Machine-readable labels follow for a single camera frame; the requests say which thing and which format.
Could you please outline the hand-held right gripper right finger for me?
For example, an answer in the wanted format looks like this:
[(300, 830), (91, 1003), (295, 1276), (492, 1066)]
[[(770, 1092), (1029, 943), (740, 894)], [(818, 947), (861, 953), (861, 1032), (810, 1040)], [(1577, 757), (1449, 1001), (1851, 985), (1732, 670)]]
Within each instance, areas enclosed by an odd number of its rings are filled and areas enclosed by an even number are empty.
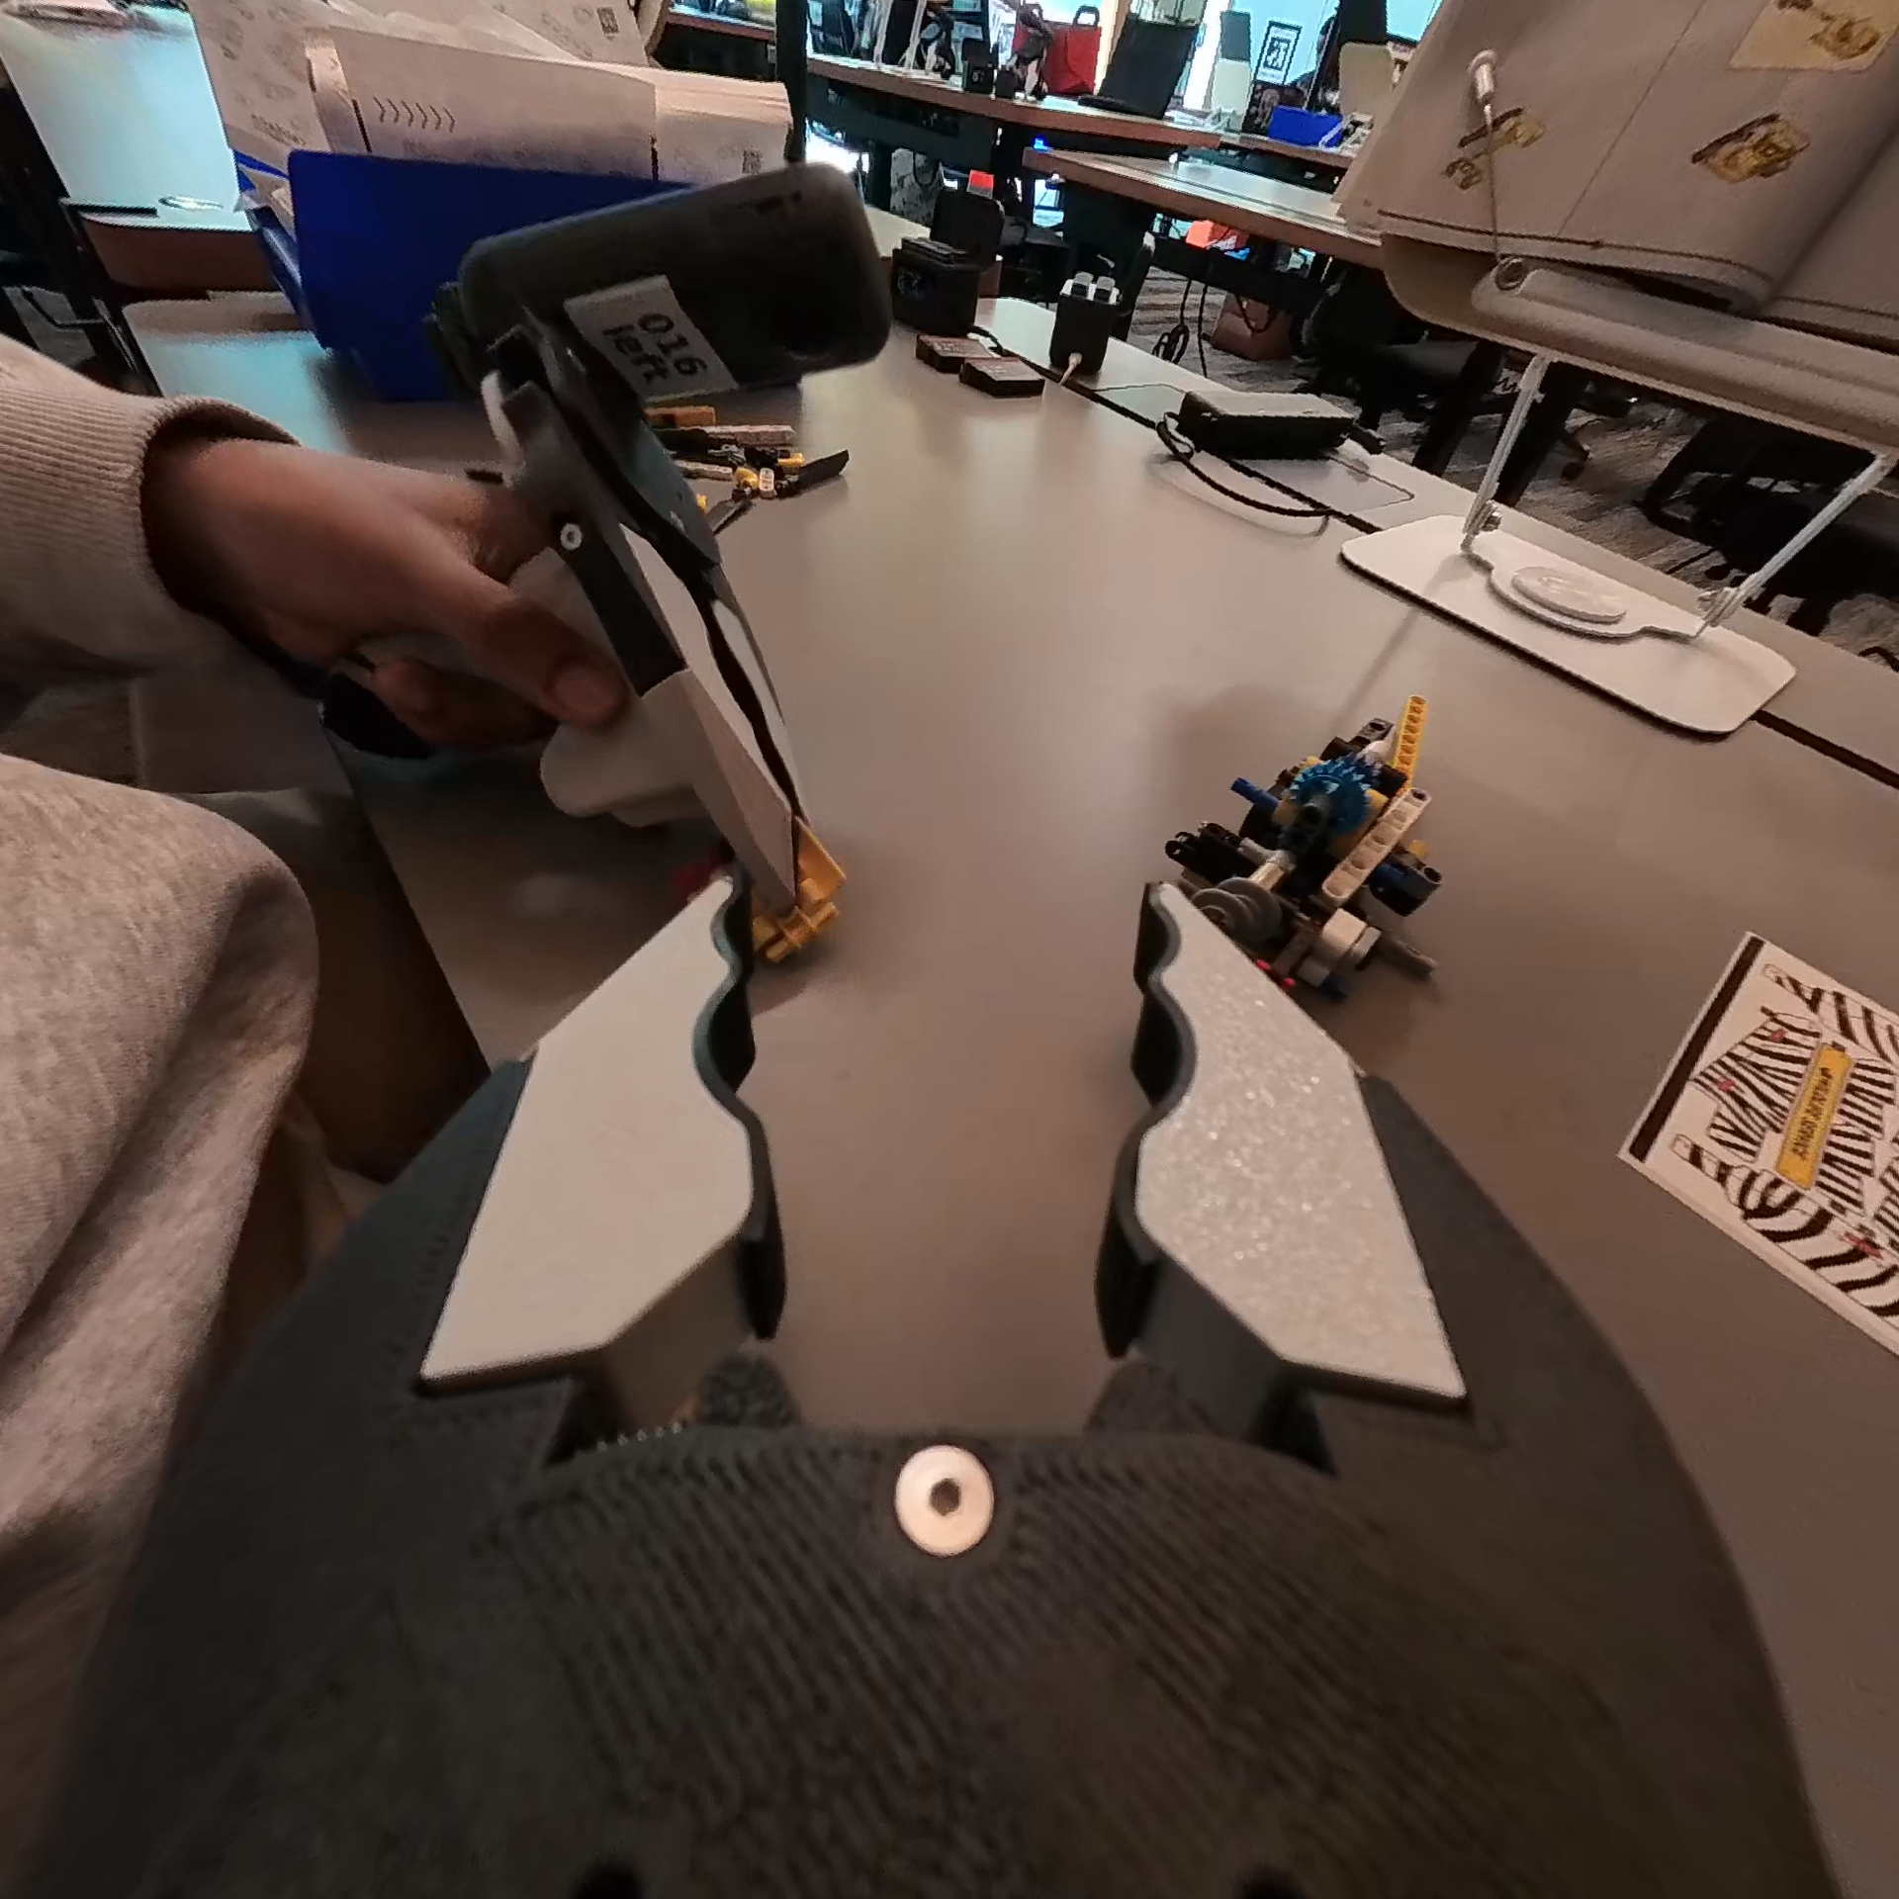
[(1142, 891), (1131, 1077), (1095, 1320), (1220, 1431), (1298, 1437), (1314, 1396), (1472, 1399), (1352, 1057), (1190, 896)]

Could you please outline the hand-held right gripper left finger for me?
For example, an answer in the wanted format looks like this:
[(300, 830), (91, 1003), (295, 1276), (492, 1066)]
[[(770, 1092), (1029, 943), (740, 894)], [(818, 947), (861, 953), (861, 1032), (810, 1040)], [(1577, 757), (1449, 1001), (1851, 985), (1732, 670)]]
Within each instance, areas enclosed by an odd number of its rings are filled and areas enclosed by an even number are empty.
[(421, 1388), (573, 1379), (666, 1428), (788, 1299), (754, 1070), (754, 894), (715, 874), (521, 1070)]

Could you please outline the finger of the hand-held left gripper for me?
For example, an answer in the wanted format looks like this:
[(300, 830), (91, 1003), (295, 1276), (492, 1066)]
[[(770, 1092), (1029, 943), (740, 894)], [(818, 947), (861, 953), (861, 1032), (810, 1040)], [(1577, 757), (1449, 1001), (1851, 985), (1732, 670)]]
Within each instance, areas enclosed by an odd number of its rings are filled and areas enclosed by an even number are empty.
[(694, 666), (699, 618), (681, 562), (634, 530), (621, 530), (617, 568), (630, 601), (617, 606), (617, 662), (678, 775), (699, 799), (723, 844), (771, 908), (795, 896), (795, 839), (788, 804), (734, 733), (723, 695)]
[(678, 556), (678, 570), (699, 618), (699, 646), (704, 649), (694, 666), (712, 678), (734, 733), (754, 747), (755, 762), (788, 804), (790, 820), (802, 823), (807, 799), (786, 707), (722, 558), (715, 530), (726, 528), (730, 517), (730, 511), (683, 511), (681, 517), (687, 554)]

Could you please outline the person's left forearm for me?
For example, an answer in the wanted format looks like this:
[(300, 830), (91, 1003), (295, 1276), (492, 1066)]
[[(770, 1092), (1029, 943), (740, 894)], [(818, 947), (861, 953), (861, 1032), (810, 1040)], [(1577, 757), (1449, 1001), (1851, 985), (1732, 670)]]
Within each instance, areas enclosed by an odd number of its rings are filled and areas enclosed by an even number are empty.
[(154, 572), (143, 480), (170, 439), (290, 433), (208, 399), (109, 392), (2, 340), (2, 705), (82, 678), (234, 662), (238, 641)]

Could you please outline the pile of loose lego pieces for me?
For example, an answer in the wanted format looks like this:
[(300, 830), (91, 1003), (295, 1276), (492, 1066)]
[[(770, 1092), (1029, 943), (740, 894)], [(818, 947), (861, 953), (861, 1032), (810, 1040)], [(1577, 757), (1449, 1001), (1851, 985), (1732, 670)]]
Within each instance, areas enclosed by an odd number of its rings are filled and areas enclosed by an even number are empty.
[(794, 501), (841, 481), (843, 448), (812, 449), (788, 420), (723, 420), (711, 404), (661, 408), (650, 427), (681, 475), (731, 489), (736, 503)]

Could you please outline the lego vehicle model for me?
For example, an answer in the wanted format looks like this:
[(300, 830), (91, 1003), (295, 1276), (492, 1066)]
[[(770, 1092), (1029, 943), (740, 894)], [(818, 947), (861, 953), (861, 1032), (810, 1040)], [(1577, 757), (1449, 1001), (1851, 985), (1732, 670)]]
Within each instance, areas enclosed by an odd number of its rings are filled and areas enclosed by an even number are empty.
[(1395, 722), (1337, 735), (1271, 783), (1238, 776), (1234, 827), (1202, 823), (1165, 844), (1191, 908), (1278, 987), (1340, 1001), (1377, 964), (1437, 973), (1399, 932), (1443, 888), (1419, 842), (1427, 727), (1428, 701), (1413, 695)]

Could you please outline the lego instruction booklet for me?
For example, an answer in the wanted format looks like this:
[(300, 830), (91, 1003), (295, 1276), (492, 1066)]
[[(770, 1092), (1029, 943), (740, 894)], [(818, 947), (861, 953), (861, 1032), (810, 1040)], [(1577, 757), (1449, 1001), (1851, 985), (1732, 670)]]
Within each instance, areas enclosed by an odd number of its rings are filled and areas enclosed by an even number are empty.
[(1896, 348), (1896, 7), (1443, 3), (1340, 206)]

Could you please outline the person's left hand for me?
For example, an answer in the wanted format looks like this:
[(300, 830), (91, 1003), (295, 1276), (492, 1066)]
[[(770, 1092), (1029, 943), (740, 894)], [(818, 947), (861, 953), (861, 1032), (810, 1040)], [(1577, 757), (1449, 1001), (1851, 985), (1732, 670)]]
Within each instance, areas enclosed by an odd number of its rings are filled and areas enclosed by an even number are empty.
[(367, 690), (436, 747), (512, 747), (610, 727), (617, 666), (513, 588), (548, 530), (509, 487), (320, 456), (266, 439), (169, 433), (147, 456), (143, 530), (169, 594), (304, 667), (367, 641), (450, 641), (472, 670), (389, 657)]

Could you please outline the black box white buttons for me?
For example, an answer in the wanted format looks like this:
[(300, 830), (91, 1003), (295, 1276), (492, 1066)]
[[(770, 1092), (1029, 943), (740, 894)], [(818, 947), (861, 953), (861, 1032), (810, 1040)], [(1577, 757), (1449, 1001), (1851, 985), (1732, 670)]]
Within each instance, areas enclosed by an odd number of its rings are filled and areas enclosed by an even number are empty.
[(1121, 335), (1126, 300), (1111, 275), (1069, 275), (1053, 303), (1049, 363), (1062, 384), (1095, 379)]

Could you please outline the blue plastic bin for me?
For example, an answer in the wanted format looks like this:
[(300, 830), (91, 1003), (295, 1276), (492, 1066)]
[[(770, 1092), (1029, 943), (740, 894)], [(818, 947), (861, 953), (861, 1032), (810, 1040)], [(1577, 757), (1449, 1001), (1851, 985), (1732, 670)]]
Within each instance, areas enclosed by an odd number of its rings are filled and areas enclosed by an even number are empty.
[(328, 153), (294, 153), (288, 179), (295, 262), (276, 271), (282, 296), (385, 403), (460, 392), (428, 318), (476, 243), (678, 193), (675, 182)]

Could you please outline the grey zip hoodie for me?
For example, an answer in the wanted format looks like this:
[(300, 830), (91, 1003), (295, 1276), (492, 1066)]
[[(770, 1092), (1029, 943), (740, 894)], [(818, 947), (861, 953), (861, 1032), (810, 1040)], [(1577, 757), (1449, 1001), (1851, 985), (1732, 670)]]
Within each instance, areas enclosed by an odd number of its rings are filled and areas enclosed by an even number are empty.
[(304, 1094), (299, 794), (2, 759), (5, 1896), (178, 1443), (377, 1186)]

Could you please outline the zebra print sticker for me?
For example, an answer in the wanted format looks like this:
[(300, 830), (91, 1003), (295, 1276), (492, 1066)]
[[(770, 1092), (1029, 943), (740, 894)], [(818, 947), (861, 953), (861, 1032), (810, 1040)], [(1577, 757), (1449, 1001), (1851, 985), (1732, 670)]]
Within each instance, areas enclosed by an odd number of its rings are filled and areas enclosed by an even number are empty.
[(1896, 1008), (1748, 935), (1621, 1161), (1896, 1352)]

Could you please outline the black power brick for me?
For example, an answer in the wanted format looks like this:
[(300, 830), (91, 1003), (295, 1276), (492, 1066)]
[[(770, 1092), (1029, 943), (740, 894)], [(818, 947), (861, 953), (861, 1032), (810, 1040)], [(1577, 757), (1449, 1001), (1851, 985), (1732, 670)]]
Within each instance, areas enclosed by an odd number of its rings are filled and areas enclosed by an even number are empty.
[(1326, 460), (1360, 439), (1352, 411), (1308, 395), (1183, 395), (1171, 432), (1227, 463)]

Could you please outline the white book stand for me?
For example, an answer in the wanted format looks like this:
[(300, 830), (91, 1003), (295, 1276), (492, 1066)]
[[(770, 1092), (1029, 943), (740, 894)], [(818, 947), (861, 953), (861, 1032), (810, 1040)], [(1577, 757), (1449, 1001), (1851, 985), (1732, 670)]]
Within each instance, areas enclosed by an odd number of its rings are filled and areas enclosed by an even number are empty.
[[(1399, 300), (1431, 319), (1458, 319), (1481, 340), (1525, 348), (1530, 359), (1466, 511), (1349, 538), (1344, 564), (1675, 733), (1735, 735), (1792, 681), (1792, 666), (1728, 624), (1896, 472), (1896, 351), (1778, 315), (1738, 318), (1605, 271), (1498, 262), (1395, 234), (1377, 249)], [(1867, 460), (1814, 524), (1746, 581), (1679, 606), (1650, 584), (1613, 584), (1505, 528), (1504, 465), (1553, 368), (1597, 370), (1798, 428), (1859, 448)]]

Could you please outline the black office chair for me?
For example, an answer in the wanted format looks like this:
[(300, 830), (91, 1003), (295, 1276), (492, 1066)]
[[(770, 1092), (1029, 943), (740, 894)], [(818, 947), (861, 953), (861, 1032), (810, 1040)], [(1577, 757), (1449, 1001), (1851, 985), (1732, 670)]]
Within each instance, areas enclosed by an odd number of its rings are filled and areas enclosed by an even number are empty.
[(1371, 267), (1331, 263), (1300, 339), (1308, 389), (1357, 404), (1372, 433), (1397, 415), (1458, 444), (1498, 412), (1500, 348), (1413, 318)]

